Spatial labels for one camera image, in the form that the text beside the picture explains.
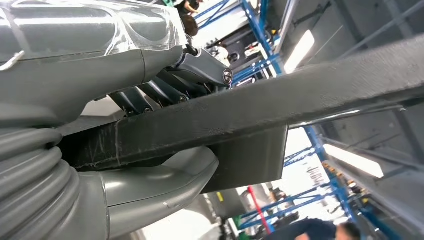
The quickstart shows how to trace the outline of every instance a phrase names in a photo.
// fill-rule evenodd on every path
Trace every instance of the dark hair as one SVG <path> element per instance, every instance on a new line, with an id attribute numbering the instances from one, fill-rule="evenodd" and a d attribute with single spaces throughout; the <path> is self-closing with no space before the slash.
<path id="1" fill-rule="evenodd" d="M 182 24 L 184 25 L 184 30 L 187 35 L 190 37 L 194 37 L 199 32 L 199 26 L 196 23 L 194 17 L 190 15 L 182 15 L 181 16 Z"/>
<path id="2" fill-rule="evenodd" d="M 359 230 L 359 228 L 357 227 L 355 223 L 344 222 L 340 224 L 339 226 L 342 227 L 346 231 L 347 235 L 349 235 L 349 237 L 351 237 L 353 240 L 361 239 L 361 231 Z"/>

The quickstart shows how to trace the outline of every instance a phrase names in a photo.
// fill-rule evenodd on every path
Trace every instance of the bolt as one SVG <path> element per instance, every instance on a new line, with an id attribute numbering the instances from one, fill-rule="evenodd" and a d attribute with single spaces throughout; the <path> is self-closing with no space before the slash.
<path id="1" fill-rule="evenodd" d="M 148 112 L 153 112 L 153 109 L 151 109 L 150 107 L 146 107 L 144 109 L 144 112 L 143 113 L 148 113 Z"/>
<path id="2" fill-rule="evenodd" d="M 222 78 L 225 84 L 230 85 L 233 81 L 233 72 L 230 69 L 225 69 L 222 73 Z"/>
<path id="3" fill-rule="evenodd" d="M 185 102 L 187 102 L 188 101 L 188 99 L 187 99 L 187 97 L 186 96 L 179 96 L 179 100 L 178 100 L 178 103 L 179 104 L 181 104 L 181 103 L 185 103 Z"/>

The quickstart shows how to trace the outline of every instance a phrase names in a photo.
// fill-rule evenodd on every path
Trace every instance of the ceiling light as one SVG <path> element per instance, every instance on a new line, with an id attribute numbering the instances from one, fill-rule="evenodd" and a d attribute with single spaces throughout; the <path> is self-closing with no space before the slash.
<path id="1" fill-rule="evenodd" d="M 284 65 L 286 74 L 291 74 L 295 71 L 302 59 L 304 59 L 309 50 L 311 50 L 314 43 L 315 38 L 312 35 L 312 32 L 307 30 Z"/>
<path id="2" fill-rule="evenodd" d="M 258 8 L 258 0 L 250 0 L 249 2 L 252 5 L 252 8 L 253 9 L 257 9 Z"/>
<path id="3" fill-rule="evenodd" d="M 375 161 L 353 154 L 330 144 L 324 144 L 325 152 L 353 167 L 360 169 L 376 178 L 384 177 L 383 170 Z"/>

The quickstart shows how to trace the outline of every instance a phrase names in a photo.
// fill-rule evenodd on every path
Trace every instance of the plastic wrap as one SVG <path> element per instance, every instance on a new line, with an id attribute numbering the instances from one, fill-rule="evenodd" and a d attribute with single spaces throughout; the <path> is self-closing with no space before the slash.
<path id="1" fill-rule="evenodd" d="M 187 43 L 178 14 L 133 0 L 0 1 L 0 63 L 20 59 L 166 51 Z"/>

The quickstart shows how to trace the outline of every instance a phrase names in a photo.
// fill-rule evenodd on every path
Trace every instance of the red pole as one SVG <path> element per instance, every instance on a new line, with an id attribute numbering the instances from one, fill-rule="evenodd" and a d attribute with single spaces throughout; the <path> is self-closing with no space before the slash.
<path id="1" fill-rule="evenodd" d="M 261 207 L 259 206 L 258 201 L 256 200 L 256 196 L 255 196 L 255 193 L 253 192 L 252 186 L 248 186 L 247 191 L 252 196 L 252 199 L 253 199 L 254 205 L 256 207 L 257 213 L 259 214 L 260 219 L 262 220 L 262 224 L 265 227 L 266 232 L 268 234 L 271 234 L 270 226 L 268 226 L 267 220 L 265 219 L 264 214 L 262 213 Z"/>

